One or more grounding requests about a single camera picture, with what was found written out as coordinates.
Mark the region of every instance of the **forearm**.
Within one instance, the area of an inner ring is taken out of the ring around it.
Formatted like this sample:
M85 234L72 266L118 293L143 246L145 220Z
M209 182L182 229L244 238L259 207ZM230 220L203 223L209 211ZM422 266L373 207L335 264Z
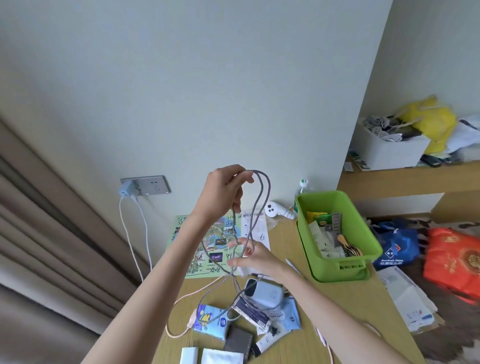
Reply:
M150 364L210 222L191 214L174 243L95 343L83 364Z
M280 275L281 283L292 293L343 364L410 363L293 269L285 267Z

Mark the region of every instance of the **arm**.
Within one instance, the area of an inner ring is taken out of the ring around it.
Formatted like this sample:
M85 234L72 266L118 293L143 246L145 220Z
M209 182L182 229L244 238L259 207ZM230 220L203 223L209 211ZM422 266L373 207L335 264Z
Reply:
M245 244L245 238L239 239ZM295 297L343 364L409 364L382 338L354 319L332 300L315 289L289 265L276 258L263 244L248 243L247 257L227 261L229 266L251 267L282 283Z
M173 244L97 340L83 364L150 364L200 240L230 208L240 212L241 186L253 183L239 165L216 169Z

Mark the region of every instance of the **wooden hairbrush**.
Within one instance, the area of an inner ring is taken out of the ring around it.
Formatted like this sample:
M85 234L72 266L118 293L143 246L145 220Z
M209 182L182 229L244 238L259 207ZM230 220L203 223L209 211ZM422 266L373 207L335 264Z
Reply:
M343 245L343 251L345 252L345 256L362 256L362 251L357 248L356 246L349 244L345 239L345 236L342 234L338 235L336 239Z

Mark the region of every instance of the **white game controller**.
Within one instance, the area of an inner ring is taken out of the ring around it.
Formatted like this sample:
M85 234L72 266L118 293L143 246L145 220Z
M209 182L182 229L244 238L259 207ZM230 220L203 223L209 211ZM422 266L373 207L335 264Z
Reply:
M296 215L294 212L286 209L282 205L279 205L278 203L273 201L268 201L267 204L265 205L265 214L269 218L274 218L277 215L285 216L290 220L295 220L296 218Z

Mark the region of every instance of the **domino's pizza logo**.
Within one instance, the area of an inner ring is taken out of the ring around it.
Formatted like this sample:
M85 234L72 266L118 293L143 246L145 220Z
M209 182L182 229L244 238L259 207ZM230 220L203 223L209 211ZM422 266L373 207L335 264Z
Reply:
M388 250L385 251L385 255L386 255L389 259L392 259L392 257L393 257L394 255L396 255L396 254L400 251L400 247L399 247L397 244L395 244L395 250L396 250L396 251L394 252L392 248L388 248Z

